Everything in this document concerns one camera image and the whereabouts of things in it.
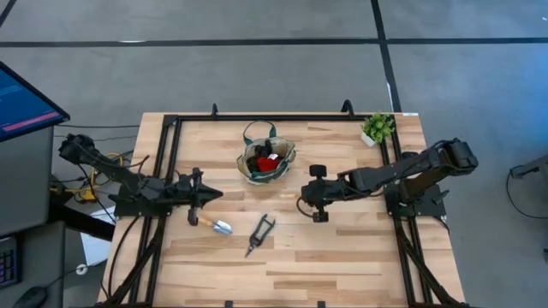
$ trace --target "bag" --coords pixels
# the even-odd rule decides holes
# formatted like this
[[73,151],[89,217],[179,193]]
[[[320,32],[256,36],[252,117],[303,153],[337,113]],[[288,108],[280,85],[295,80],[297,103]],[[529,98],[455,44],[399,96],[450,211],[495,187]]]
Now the bag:
[[[263,121],[271,125],[271,131],[268,138],[251,140],[246,137],[247,129],[258,121],[253,121],[247,125],[246,129],[243,131],[243,141],[246,143],[246,150],[243,155],[239,156],[236,159],[238,163],[238,170],[247,177],[247,181],[252,184],[260,185],[266,184],[270,181],[273,181],[280,176],[284,175],[288,169],[289,165],[295,160],[295,143],[287,141],[283,137],[276,136],[276,127],[269,121]],[[255,147],[258,145],[265,146],[266,141],[269,140],[272,144],[272,153],[277,154],[281,160],[277,167],[268,172],[259,172],[251,171],[247,166],[247,160],[255,156]]]

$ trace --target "computer monitor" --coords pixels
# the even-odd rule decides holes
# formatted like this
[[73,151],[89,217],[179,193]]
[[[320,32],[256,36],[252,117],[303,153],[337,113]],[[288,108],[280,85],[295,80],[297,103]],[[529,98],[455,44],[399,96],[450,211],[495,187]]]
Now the computer monitor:
[[69,119],[68,113],[0,62],[0,142]]

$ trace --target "keyboard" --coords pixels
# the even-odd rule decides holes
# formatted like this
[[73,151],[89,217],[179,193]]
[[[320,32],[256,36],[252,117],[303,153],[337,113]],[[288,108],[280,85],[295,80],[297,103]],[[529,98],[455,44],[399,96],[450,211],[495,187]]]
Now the keyboard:
[[14,236],[0,238],[0,288],[21,281],[20,243]]

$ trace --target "mouse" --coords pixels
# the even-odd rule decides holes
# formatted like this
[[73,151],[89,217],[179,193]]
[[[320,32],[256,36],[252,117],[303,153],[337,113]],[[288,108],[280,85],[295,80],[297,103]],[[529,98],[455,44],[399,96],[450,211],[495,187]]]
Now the mouse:
[[31,287],[15,302],[13,308],[39,308],[48,298],[46,287]]

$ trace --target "wooden table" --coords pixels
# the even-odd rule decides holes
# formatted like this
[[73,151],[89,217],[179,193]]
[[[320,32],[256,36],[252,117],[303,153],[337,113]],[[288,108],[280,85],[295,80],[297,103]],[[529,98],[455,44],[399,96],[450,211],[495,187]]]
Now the wooden table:
[[[143,115],[133,163],[150,155],[144,174],[152,173],[163,117],[160,113]],[[419,117],[395,117],[402,151],[422,151],[426,143]],[[360,122],[276,122],[278,135],[296,143],[297,156],[282,179],[264,186],[247,184],[236,169],[235,160],[244,149],[241,133],[247,124],[184,122],[176,170],[190,173],[192,167],[200,167],[205,172],[203,182],[224,192],[200,214],[229,223],[234,233],[226,236],[206,226],[189,226],[188,208],[175,209],[167,221],[154,305],[223,306],[225,300],[234,300],[235,306],[316,306],[319,300],[331,307],[406,305],[396,236],[383,197],[334,203],[326,208],[328,223],[313,223],[295,208],[301,186],[312,179],[308,174],[311,164],[326,165],[331,179],[344,170],[383,165],[379,148],[368,148],[360,140]],[[258,124],[249,135],[262,138],[267,130],[266,125]],[[388,148],[394,162],[390,141]],[[249,235],[265,213],[275,217],[277,225],[265,243],[244,258]],[[131,221],[126,217],[116,225],[107,269]],[[123,243],[113,288],[134,265],[142,221]],[[427,265],[454,298],[464,300],[447,230],[430,217],[420,217],[417,222]],[[413,265],[412,271],[416,298],[421,301]],[[148,273],[147,267],[141,278],[140,300],[145,298]],[[105,285],[108,277],[106,270]],[[103,299],[104,295],[99,295],[99,300]]]

